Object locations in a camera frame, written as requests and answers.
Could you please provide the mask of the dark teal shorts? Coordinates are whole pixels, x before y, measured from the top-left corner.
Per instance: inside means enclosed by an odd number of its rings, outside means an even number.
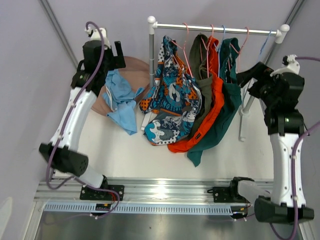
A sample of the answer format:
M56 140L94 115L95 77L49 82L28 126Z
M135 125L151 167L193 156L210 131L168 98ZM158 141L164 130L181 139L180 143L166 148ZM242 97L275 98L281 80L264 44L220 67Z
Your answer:
M242 104L241 88L236 78L236 59L240 52L241 48L236 37L226 38L220 44L218 77L222 80L224 103L204 137L187 152L187 157L195 167L201 163L203 151L217 146L223 139Z

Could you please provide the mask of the light blue shorts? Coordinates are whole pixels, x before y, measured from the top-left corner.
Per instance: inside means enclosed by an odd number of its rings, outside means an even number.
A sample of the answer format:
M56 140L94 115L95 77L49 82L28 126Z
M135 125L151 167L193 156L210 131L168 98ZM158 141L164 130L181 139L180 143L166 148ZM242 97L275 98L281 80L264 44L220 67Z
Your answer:
M110 70L105 78L105 90L102 98L111 109L107 113L115 124L121 127L130 136L137 133L135 107L139 97L144 91L143 87L133 90L130 83L115 70Z

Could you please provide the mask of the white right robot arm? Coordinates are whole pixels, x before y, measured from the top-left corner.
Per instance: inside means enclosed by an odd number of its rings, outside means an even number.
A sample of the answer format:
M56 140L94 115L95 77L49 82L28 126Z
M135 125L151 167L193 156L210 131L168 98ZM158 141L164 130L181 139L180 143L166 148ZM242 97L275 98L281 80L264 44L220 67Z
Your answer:
M240 87L255 79L248 92L266 106L264 122L273 152L273 188L271 193L264 193L253 180L242 179L228 189L229 198L234 202L249 200L261 223L313 220L315 212L307 207L301 182L304 118L296 108L305 79L287 67L274 71L262 62L238 73L236 79Z

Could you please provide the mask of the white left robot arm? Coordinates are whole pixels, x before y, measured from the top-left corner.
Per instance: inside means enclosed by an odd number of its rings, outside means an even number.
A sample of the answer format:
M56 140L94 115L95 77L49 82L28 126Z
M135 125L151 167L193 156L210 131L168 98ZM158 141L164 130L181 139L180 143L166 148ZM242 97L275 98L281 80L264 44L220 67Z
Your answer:
M51 179L51 170L70 174L71 178L90 186L97 200L108 196L107 179L89 165L88 156L79 153L78 147L87 116L105 85L107 73L126 67L121 42L115 41L114 45L116 53L111 47L102 48L100 40L90 40L83 45L84 58L72 77L70 97L61 122L49 143L41 143L38 149L47 162L47 182Z

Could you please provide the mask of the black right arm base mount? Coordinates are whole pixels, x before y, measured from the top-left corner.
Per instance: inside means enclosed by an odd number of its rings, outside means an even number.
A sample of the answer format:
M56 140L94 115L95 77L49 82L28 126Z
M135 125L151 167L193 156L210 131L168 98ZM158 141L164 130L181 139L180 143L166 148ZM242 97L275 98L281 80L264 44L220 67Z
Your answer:
M215 203L240 203L241 198L237 197L236 192L230 187L212 187L206 191L213 196Z

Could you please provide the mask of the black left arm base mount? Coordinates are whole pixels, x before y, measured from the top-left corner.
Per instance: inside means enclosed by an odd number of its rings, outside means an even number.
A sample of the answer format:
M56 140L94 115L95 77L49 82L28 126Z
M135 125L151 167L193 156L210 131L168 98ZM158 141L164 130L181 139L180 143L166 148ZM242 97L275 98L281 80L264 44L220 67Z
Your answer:
M80 200L85 201L122 201L125 193L125 186L120 184L109 184L108 178L103 176L102 184L96 189L86 185L81 188Z

